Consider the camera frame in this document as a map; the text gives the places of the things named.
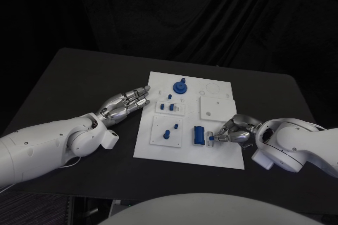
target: cable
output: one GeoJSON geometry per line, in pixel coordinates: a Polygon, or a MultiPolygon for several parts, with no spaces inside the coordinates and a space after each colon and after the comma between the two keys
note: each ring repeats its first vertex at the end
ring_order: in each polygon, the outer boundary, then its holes
{"type": "Polygon", "coordinates": [[[15,186],[16,185],[16,183],[13,184],[13,185],[10,185],[7,188],[5,188],[2,191],[0,191],[0,193],[3,193],[12,186],[15,186]]]}
{"type": "Polygon", "coordinates": [[[322,130],[327,130],[324,127],[321,127],[320,125],[317,125],[317,124],[314,124],[314,123],[311,123],[311,122],[308,122],[308,124],[311,124],[312,126],[321,128],[322,130]]]}
{"type": "MultiPolygon", "coordinates": [[[[79,160],[81,160],[81,157],[79,157],[79,160]]],[[[77,165],[77,164],[79,163],[79,160],[78,160],[78,162],[77,162],[74,165],[77,165]]],[[[62,166],[62,168],[68,168],[68,167],[71,167],[71,166],[74,166],[74,165],[62,166]]]]}

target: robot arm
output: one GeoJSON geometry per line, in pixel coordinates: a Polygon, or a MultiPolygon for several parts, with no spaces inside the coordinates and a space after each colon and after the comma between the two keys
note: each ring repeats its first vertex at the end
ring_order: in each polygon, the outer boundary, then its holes
{"type": "Polygon", "coordinates": [[[217,136],[210,140],[238,142],[242,148],[251,137],[258,151],[252,159],[268,170],[274,164],[291,172],[299,172],[307,161],[338,178],[338,129],[320,131],[317,125],[292,118],[262,123],[245,115],[235,115],[217,136]]]}
{"type": "Polygon", "coordinates": [[[107,128],[141,109],[150,86],[107,100],[89,113],[18,130],[0,138],[0,186],[30,180],[62,167],[75,157],[89,155],[100,145],[112,149],[118,135],[107,128]]]}

